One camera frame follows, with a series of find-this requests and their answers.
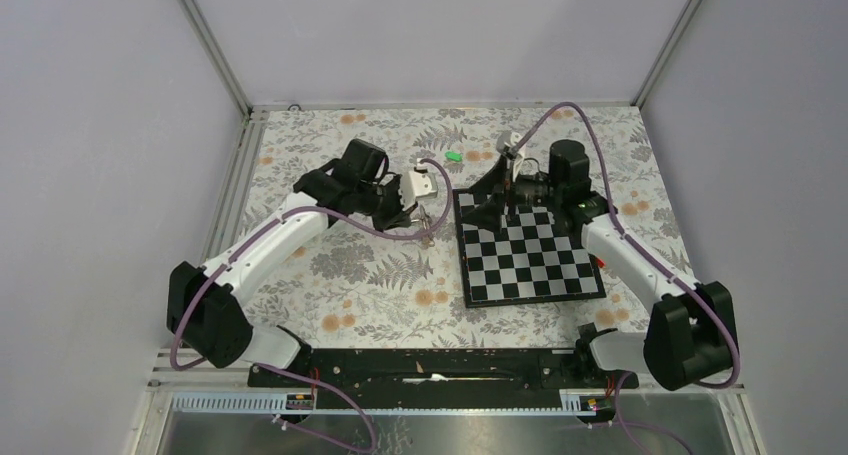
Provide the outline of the silver keyring with clips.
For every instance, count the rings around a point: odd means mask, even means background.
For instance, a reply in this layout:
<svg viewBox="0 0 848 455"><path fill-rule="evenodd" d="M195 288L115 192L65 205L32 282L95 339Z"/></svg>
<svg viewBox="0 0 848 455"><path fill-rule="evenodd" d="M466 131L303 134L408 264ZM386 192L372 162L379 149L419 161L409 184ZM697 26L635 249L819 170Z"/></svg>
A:
<svg viewBox="0 0 848 455"><path fill-rule="evenodd" d="M429 249L436 246L435 233L440 230L440 227L445 223L446 217L450 213L450 209L442 210L438 215L431 214L422 204L416 206L411 217L411 227L416 231L413 233L413 241L420 244L423 248Z"/></svg>

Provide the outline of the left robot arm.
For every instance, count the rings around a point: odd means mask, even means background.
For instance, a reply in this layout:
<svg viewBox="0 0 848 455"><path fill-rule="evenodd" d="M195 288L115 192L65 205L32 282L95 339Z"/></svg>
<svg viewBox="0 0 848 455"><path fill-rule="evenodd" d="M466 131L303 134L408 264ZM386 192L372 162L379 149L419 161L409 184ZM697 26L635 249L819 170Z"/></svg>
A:
<svg viewBox="0 0 848 455"><path fill-rule="evenodd" d="M270 365L288 386L309 376L305 344L284 328L253 325L244 313L265 280L339 216L364 215L378 233L411 224L420 199L437 193L427 168L386 169L384 150L360 139L303 176L282 205L232 247L200 266L182 262L169 279L166 326L216 368L236 361Z"/></svg>

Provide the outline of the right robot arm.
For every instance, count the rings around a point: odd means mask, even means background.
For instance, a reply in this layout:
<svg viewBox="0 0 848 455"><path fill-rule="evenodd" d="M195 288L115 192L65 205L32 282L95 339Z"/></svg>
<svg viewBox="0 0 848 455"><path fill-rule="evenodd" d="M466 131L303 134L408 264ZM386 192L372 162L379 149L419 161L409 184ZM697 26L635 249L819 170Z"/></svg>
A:
<svg viewBox="0 0 848 455"><path fill-rule="evenodd" d="M592 189L582 143L554 142L547 171L534 175L519 172L522 149L520 142L507 143L496 164L469 187L481 201L461 213L461 223L498 233L518 208L543 207L554 232L605 262L650 312L644 333L581 334L573 361L577 380L597 387L620 371L648 373L670 391L734 385L741 357L729 290L718 281L676 274L644 246L619 218L610 192Z"/></svg>

